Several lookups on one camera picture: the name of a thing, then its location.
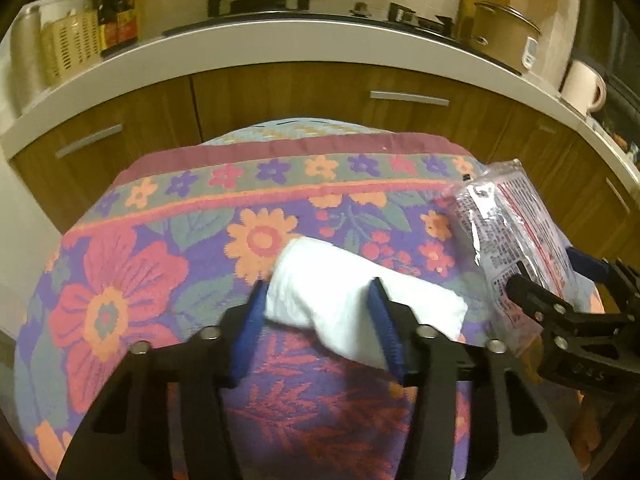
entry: white towel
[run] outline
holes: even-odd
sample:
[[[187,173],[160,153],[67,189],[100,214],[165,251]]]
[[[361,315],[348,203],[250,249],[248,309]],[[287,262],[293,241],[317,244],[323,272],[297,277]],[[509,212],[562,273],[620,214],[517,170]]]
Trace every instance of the white towel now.
[[[314,238],[290,241],[278,257],[265,316],[313,328],[333,352],[386,369],[366,305],[367,288],[376,277],[391,300],[411,307],[418,322],[436,327],[452,340],[458,338],[467,306],[457,294]]]

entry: sauce bottle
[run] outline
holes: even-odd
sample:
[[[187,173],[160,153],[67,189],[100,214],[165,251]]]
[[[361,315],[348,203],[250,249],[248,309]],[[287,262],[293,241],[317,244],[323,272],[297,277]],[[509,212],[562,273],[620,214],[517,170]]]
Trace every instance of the sauce bottle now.
[[[135,0],[110,0],[116,12],[118,47],[138,40],[138,17]]]
[[[102,56],[110,54],[118,44],[116,13],[109,0],[94,0],[98,13],[98,41]]]

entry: blue gripper pad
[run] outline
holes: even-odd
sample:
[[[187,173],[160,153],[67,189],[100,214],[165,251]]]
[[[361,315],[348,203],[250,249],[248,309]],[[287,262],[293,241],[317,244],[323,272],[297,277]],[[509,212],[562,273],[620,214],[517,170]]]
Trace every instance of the blue gripper pad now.
[[[396,330],[396,326],[393,321],[391,321],[389,312],[386,309],[386,301],[388,301],[388,298],[383,291],[379,290],[376,280],[369,283],[369,290],[367,291],[367,308],[369,309],[369,315],[373,321],[373,327],[376,330],[380,346],[382,346],[389,373],[401,383],[406,370],[404,366],[403,344]]]
[[[592,282],[607,283],[609,277],[609,264],[598,260],[593,256],[579,251],[575,247],[567,247],[566,255],[575,272],[589,278]]]
[[[264,326],[264,308],[267,303],[269,284],[261,282],[258,290],[249,298],[250,308],[244,326],[231,348],[231,378],[237,383],[249,373],[251,359],[258,345],[260,331]]]

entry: mug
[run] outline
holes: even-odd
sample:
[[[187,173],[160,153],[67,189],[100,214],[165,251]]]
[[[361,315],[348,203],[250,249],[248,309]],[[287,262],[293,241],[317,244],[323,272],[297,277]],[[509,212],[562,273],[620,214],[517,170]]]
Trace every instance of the mug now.
[[[607,86],[593,68],[574,60],[562,86],[561,96],[577,112],[587,116],[604,106]]]

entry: white countertop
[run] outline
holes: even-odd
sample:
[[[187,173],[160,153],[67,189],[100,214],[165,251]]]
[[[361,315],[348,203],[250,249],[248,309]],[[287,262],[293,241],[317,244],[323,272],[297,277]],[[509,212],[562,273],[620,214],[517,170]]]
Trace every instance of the white countertop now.
[[[159,38],[50,90],[4,133],[6,158],[58,124],[111,98],[187,74],[247,64],[338,61],[456,79],[510,97],[577,131],[640,205],[640,172],[602,131],[532,83],[464,50],[375,25],[313,18],[229,23]]]

